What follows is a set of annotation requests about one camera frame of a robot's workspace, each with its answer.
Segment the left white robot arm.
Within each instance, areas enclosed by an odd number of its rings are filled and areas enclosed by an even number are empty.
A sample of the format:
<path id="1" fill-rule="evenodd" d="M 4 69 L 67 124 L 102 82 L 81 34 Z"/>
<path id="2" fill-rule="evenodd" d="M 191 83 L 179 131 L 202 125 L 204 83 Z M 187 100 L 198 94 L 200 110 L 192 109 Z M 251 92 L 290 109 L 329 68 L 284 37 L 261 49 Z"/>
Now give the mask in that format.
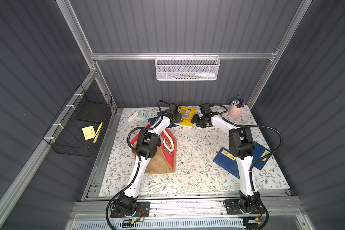
<path id="1" fill-rule="evenodd" d="M 134 214 L 137 209 L 142 177 L 149 162 L 156 155 L 160 134 L 171 124 L 183 121 L 182 115 L 179 113 L 179 105 L 164 100 L 159 100 L 157 105 L 160 118 L 149 128 L 140 126 L 132 129 L 127 136 L 126 142 L 136 154 L 136 161 L 128 185 L 114 195 L 106 206 L 105 218 L 108 227 L 112 230 L 115 227 L 110 221 L 109 211 L 111 206 L 119 207 L 127 215 Z"/>

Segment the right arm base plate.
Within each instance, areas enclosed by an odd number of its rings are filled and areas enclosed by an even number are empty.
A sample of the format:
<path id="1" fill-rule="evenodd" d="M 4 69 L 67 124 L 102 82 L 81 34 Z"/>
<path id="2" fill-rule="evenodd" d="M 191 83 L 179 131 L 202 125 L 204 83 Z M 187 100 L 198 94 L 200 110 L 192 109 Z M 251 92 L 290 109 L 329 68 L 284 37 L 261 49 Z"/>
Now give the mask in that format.
<path id="1" fill-rule="evenodd" d="M 255 203 L 254 205 L 250 205 L 249 208 L 242 208 L 239 199 L 225 199 L 223 201 L 223 205 L 226 209 L 228 215 L 251 215 L 251 214 L 265 214 L 265 209 L 262 205 Z"/>

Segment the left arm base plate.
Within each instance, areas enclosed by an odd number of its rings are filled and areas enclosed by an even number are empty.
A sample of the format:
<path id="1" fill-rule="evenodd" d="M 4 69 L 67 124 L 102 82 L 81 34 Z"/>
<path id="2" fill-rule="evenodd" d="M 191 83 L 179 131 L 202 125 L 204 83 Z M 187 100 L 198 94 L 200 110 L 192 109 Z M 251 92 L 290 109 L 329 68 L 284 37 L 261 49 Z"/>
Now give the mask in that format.
<path id="1" fill-rule="evenodd" d="M 110 208 L 111 218 L 139 218 L 148 217 L 150 214 L 150 202 L 136 202 L 127 208 L 119 202 L 114 202 Z"/>

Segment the yellow cartoon cover book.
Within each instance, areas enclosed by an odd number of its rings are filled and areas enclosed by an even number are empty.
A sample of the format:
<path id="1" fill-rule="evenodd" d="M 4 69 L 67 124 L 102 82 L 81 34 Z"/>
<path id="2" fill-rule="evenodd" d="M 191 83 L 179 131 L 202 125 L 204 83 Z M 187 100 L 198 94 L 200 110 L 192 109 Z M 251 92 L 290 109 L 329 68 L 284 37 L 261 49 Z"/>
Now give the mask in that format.
<path id="1" fill-rule="evenodd" d="M 189 106 L 179 106 L 178 112 L 182 115 L 183 121 L 180 123 L 176 123 L 176 125 L 192 128 L 193 127 L 192 119 L 193 119 L 193 116 L 196 114 L 196 108 L 189 107 Z"/>

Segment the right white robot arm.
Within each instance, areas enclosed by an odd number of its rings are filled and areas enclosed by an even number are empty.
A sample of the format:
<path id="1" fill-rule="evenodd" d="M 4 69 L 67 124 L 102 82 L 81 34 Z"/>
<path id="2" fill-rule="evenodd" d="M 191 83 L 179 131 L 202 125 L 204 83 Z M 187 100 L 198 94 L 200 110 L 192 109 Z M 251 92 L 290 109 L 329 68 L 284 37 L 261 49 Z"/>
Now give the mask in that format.
<path id="1" fill-rule="evenodd" d="M 271 156 L 283 146 L 283 135 L 275 128 L 262 125 L 239 125 L 227 120 L 222 112 L 212 111 L 213 105 L 204 103 L 199 106 L 201 115 L 194 115 L 192 123 L 197 127 L 206 128 L 214 126 L 229 135 L 229 152 L 235 158 L 240 176 L 240 199 L 239 208 L 242 213 L 250 214 L 257 206 L 264 206 L 260 194 L 254 183 L 253 168 L 265 157 L 253 161 L 255 151 L 255 141 L 251 128 L 267 128 L 278 134 L 280 143 L 278 147 L 268 154 Z"/>

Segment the jute canvas bag red trim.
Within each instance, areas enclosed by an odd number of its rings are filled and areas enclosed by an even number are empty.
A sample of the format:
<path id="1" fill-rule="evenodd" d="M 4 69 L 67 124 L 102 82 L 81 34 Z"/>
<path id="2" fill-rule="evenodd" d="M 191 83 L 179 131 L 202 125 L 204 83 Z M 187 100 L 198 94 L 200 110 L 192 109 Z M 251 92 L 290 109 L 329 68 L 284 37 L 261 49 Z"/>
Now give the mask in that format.
<path id="1" fill-rule="evenodd" d="M 155 156 L 150 160 L 145 173 L 167 174 L 176 170 L 177 141 L 169 129 L 159 135 Z"/>

